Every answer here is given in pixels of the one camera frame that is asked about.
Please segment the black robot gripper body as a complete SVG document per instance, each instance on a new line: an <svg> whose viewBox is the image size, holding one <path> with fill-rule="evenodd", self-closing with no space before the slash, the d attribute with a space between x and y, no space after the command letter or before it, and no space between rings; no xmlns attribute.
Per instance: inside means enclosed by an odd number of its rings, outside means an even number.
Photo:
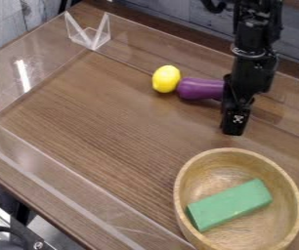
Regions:
<svg viewBox="0 0 299 250"><path fill-rule="evenodd" d="M251 106L255 96L267 93L278 69L278 53L273 48L259 52L231 46L235 56L233 71L225 75L222 111Z"/></svg>

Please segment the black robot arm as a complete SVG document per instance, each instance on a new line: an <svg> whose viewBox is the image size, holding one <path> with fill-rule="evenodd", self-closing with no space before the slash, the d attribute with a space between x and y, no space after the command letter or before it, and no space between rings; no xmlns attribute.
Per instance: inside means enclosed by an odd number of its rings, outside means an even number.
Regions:
<svg viewBox="0 0 299 250"><path fill-rule="evenodd" d="M283 0L231 0L234 3L233 71L225 75L221 129L242 136L255 96L271 88L279 57L273 44L283 30Z"/></svg>

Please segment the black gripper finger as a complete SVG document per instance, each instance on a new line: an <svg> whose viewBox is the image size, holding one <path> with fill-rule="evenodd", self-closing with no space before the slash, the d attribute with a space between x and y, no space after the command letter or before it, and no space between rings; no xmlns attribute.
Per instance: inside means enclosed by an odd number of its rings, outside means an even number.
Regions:
<svg viewBox="0 0 299 250"><path fill-rule="evenodd" d="M226 135L242 136L249 124L251 108L227 104L222 110L221 129Z"/></svg>

